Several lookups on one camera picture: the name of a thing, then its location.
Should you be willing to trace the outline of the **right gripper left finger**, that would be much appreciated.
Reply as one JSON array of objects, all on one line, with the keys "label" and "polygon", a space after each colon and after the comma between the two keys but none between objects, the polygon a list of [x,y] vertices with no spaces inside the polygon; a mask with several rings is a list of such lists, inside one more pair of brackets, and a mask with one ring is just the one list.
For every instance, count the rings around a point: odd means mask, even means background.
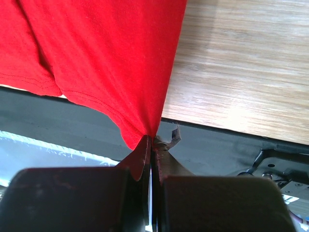
[{"label": "right gripper left finger", "polygon": [[0,202],[3,232],[143,232],[152,139],[113,167],[28,168]]}]

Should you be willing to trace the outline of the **bright red t-shirt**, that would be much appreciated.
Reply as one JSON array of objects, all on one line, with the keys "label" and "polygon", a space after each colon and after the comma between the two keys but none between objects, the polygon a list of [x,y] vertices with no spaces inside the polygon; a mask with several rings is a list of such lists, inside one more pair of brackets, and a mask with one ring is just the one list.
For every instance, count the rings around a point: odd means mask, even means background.
[{"label": "bright red t-shirt", "polygon": [[186,5],[3,0],[0,82],[102,112],[134,149],[157,134]]}]

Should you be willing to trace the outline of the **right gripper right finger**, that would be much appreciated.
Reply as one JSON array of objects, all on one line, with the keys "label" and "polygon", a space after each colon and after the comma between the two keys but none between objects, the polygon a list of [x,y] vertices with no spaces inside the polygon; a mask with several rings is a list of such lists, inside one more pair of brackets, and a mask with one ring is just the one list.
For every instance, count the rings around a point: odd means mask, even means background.
[{"label": "right gripper right finger", "polygon": [[169,152],[181,140],[153,139],[152,229],[155,232],[293,232],[274,182],[258,177],[197,176]]}]

